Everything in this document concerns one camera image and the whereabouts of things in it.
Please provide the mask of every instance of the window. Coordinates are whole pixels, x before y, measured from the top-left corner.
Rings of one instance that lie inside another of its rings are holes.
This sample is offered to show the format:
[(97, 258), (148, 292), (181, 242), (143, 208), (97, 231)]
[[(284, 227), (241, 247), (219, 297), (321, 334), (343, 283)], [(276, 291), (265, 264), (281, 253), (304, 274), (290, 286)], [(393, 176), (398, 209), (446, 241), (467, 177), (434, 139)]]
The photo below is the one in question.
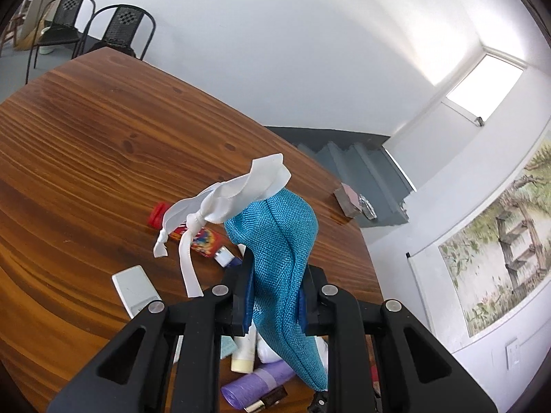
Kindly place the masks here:
[(484, 125), (519, 80), (523, 69), (503, 59), (485, 55), (443, 103), (469, 120)]

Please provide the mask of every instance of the wood grain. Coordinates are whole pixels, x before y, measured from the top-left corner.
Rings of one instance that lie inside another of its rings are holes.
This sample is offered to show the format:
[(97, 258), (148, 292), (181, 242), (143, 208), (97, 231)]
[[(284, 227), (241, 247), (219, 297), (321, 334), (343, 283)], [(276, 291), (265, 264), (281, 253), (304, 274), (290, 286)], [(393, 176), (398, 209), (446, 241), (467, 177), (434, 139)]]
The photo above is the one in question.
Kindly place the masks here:
[[(104, 48), (35, 79), (0, 105), (0, 358), (40, 412), (128, 321), (111, 275), (141, 265), (161, 297), (184, 299), (177, 246), (154, 259), (153, 206), (191, 197), (282, 152), (288, 188), (320, 224), (310, 263), (381, 302), (337, 180), (267, 129), (200, 90)], [(224, 233), (222, 226), (215, 227)], [(194, 255), (203, 288), (221, 268)], [(221, 382), (238, 375), (221, 363)], [(272, 411), (305, 411), (297, 378)], [(221, 400), (222, 411), (232, 408)]]

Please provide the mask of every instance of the purple garbage bag roll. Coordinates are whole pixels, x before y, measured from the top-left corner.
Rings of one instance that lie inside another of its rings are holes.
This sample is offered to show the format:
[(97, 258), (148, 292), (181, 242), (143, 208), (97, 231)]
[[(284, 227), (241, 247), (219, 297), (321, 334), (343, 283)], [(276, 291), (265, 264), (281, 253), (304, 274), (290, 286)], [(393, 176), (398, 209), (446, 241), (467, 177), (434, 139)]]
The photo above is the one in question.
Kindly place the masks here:
[(285, 360), (280, 360), (260, 365), (253, 373), (223, 386), (221, 391), (233, 408), (242, 410), (274, 388), (283, 385), (294, 375), (293, 368)]

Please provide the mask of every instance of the white remote control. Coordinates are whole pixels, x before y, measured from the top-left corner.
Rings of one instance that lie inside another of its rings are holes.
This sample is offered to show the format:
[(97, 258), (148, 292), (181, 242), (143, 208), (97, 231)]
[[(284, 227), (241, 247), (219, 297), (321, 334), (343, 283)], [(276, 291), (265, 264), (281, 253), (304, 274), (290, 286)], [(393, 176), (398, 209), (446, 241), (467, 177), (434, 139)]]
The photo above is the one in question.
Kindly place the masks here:
[[(140, 310), (147, 306), (150, 302), (161, 300), (161, 297), (151, 284), (151, 281), (145, 274), (141, 265), (130, 267), (122, 272), (115, 273), (111, 277), (115, 289), (122, 304), (125, 306), (126, 312), (130, 318), (134, 318)], [(176, 353), (174, 354), (174, 363), (180, 358), (180, 350), (182, 349), (183, 335), (178, 337), (176, 344)]]

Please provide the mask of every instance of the blue mesh pouch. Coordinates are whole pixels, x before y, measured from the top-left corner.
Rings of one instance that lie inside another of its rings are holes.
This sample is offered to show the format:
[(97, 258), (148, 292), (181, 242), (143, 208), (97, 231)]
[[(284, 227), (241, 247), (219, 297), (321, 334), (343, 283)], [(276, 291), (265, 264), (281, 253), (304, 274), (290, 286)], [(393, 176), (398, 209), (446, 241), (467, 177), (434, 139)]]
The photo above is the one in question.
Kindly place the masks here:
[(298, 323), (299, 290), (318, 233), (312, 208), (287, 189), (224, 222), (230, 240), (254, 255), (253, 320), (266, 343), (316, 391), (327, 390), (313, 337)]

